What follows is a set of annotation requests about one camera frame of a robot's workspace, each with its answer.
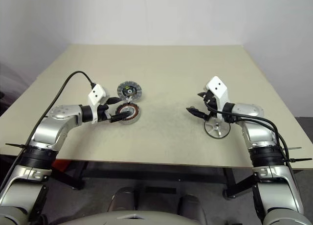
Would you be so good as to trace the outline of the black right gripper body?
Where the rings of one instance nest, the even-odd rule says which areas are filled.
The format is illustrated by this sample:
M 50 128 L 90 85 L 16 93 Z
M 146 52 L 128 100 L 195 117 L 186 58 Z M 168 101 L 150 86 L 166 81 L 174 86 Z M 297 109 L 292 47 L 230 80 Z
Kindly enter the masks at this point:
M 210 112 L 209 116 L 217 117 L 217 113 L 212 112 L 212 110 L 217 110 L 216 98 L 214 97 L 214 94 L 210 90 L 208 90 L 205 93 L 204 103 Z

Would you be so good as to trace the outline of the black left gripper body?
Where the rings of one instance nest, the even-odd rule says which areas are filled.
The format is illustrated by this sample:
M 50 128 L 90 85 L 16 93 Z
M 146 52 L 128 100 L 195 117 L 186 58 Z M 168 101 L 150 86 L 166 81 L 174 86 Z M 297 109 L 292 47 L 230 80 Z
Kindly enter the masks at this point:
M 107 104 L 97 107 L 97 122 L 109 121 L 112 123 L 112 116 L 108 113 L 109 106 Z

